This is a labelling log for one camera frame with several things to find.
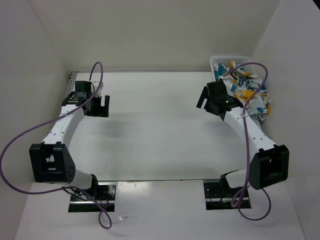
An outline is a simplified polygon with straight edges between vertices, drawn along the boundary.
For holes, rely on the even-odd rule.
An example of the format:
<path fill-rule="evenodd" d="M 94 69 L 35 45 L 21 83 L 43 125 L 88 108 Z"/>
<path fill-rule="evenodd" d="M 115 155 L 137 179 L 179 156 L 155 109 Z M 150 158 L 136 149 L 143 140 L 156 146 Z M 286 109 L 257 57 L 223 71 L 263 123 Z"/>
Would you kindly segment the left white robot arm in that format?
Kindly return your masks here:
<path fill-rule="evenodd" d="M 110 96 L 101 96 L 103 83 L 77 81 L 61 104 L 60 119 L 41 143 L 32 144 L 29 156 L 37 183 L 63 184 L 82 189 L 89 200 L 100 194 L 97 177 L 76 168 L 69 152 L 72 137 L 85 116 L 109 117 Z"/>

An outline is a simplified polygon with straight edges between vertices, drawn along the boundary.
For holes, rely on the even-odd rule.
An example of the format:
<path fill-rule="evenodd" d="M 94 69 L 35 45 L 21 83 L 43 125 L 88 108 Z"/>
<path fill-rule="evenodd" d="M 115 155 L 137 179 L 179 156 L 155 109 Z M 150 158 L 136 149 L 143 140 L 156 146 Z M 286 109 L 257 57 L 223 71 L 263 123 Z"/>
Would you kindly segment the patterned white teal yellow shorts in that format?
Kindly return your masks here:
<path fill-rule="evenodd" d="M 251 66 L 259 66 L 265 70 L 264 77 L 268 77 L 268 69 L 261 63 L 246 62 L 237 64 L 230 61 L 228 64 L 215 61 L 211 64 L 211 71 L 215 81 L 223 81 L 229 96 L 237 98 L 246 108 L 246 112 L 260 123 L 264 122 L 271 111 L 270 94 L 262 79 Z"/>

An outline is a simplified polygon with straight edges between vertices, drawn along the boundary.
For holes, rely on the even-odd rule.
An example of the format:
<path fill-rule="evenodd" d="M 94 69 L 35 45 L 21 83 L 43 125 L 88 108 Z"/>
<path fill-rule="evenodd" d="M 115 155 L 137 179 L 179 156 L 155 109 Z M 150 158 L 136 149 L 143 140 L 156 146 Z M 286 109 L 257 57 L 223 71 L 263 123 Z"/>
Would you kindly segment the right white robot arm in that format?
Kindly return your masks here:
<path fill-rule="evenodd" d="M 251 117 L 243 112 L 243 104 L 236 97 L 228 95 L 223 81 L 207 83 L 196 106 L 220 117 L 249 144 L 249 169 L 233 170 L 221 175 L 219 191 L 223 196 L 232 196 L 245 183 L 260 190 L 288 179 L 289 149 L 265 135 Z"/>

